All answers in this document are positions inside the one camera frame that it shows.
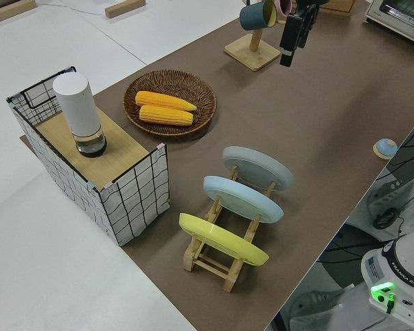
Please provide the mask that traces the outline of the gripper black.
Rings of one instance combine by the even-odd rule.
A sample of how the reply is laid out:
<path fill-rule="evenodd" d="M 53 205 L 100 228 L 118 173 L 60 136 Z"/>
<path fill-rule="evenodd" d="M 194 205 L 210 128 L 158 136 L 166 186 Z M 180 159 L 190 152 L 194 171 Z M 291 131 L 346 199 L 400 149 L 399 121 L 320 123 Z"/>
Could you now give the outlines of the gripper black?
<path fill-rule="evenodd" d="M 295 0 L 295 3 L 295 15 L 287 17 L 279 45 L 279 64 L 286 67 L 291 66 L 296 47 L 305 47 L 308 34 L 317 19 L 317 12 L 326 4 L 326 0 Z"/>

